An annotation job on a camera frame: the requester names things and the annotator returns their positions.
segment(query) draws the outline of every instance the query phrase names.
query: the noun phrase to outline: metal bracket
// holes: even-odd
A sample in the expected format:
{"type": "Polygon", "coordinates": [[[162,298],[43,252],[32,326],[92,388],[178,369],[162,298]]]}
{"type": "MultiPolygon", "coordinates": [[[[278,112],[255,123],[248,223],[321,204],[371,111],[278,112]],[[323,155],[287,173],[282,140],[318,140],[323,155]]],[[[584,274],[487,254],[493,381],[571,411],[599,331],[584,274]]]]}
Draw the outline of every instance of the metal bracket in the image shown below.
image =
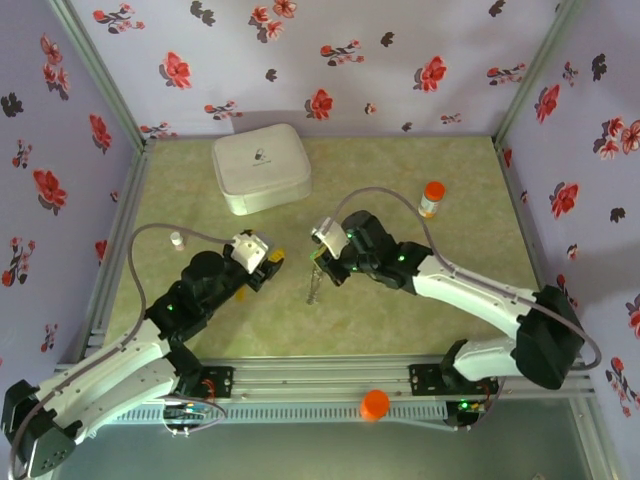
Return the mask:
{"type": "Polygon", "coordinates": [[[486,388],[491,395],[498,392],[498,380],[495,378],[448,386],[443,380],[442,369],[438,363],[409,365],[409,379],[411,394],[414,397],[455,395],[466,398],[486,394],[486,388]]]}
{"type": "Polygon", "coordinates": [[[231,398],[233,367],[203,367],[188,396],[196,398],[231,398]]]}

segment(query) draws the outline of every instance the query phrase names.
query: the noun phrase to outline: lavender wall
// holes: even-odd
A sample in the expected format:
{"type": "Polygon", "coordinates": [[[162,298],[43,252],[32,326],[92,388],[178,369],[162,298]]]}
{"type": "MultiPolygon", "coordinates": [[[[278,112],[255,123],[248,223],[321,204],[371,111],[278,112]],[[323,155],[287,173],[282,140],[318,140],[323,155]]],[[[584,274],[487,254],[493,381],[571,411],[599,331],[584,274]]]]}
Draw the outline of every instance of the lavender wall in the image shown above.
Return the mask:
{"type": "Polygon", "coordinates": [[[459,135],[495,132],[559,1],[71,3],[147,136],[459,135]]]}
{"type": "Polygon", "coordinates": [[[589,2],[506,142],[546,281],[602,349],[592,378],[630,472],[640,471],[639,17],[635,0],[589,2]]]}
{"type": "MultiPolygon", "coordinates": [[[[3,2],[0,63],[4,399],[49,377],[84,321],[133,148],[46,2],[3,2]]],[[[2,436],[0,475],[7,456],[2,436]]]]}

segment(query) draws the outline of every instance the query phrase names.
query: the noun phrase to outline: orange bottle cap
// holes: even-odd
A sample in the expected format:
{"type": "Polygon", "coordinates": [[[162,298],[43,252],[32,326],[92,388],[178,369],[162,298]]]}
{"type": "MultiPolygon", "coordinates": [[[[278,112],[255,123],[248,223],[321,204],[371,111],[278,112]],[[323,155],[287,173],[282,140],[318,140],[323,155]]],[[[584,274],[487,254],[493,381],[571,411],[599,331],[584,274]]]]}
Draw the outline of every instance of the orange bottle cap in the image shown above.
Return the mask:
{"type": "Polygon", "coordinates": [[[360,405],[360,414],[368,422],[376,422],[384,417],[391,407],[389,396],[382,390],[371,390],[360,405]]]}
{"type": "Polygon", "coordinates": [[[440,182],[429,182],[424,189],[424,196],[432,202],[439,202],[447,190],[440,182]]]}

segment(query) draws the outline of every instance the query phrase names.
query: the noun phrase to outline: robotic arm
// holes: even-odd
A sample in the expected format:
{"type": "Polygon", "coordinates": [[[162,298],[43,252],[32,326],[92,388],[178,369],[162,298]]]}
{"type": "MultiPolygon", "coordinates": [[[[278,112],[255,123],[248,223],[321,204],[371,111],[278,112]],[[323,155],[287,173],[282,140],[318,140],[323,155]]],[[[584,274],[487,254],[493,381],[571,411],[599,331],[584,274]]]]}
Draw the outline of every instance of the robotic arm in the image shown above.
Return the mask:
{"type": "Polygon", "coordinates": [[[171,393],[191,396],[202,365],[184,342],[205,328],[214,312],[240,288],[254,291],[270,280],[284,261],[269,252],[265,239],[245,231],[226,244],[223,254],[196,254],[181,279],[147,308],[135,336],[126,332],[73,368],[33,387],[21,380],[7,390],[2,431],[13,442],[27,414],[47,395],[55,396],[26,425],[18,457],[29,477],[56,468],[88,434],[110,419],[171,393]],[[58,386],[89,363],[103,361],[63,389],[58,386]]]}
{"type": "Polygon", "coordinates": [[[467,277],[546,307],[580,327],[557,288],[545,286],[540,292],[518,289],[455,266],[450,273],[430,248],[413,242],[396,243],[367,211],[350,215],[342,225],[327,218],[313,229],[312,239],[322,244],[314,262],[336,286],[352,274],[365,273],[388,288],[454,305],[504,332],[495,340],[455,342],[441,364],[447,385],[518,375],[544,388],[559,389],[584,343],[554,319],[467,277]]]}

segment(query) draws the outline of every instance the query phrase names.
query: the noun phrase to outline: white box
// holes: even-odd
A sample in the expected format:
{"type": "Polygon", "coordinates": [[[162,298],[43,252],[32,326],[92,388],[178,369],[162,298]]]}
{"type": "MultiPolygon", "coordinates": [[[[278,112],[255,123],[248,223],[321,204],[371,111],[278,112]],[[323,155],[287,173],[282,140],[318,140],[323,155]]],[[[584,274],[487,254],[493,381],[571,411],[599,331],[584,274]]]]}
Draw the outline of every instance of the white box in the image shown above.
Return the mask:
{"type": "Polygon", "coordinates": [[[213,165],[231,213],[248,215],[311,193],[311,165],[300,137],[281,123],[213,142],[213,165]]]}

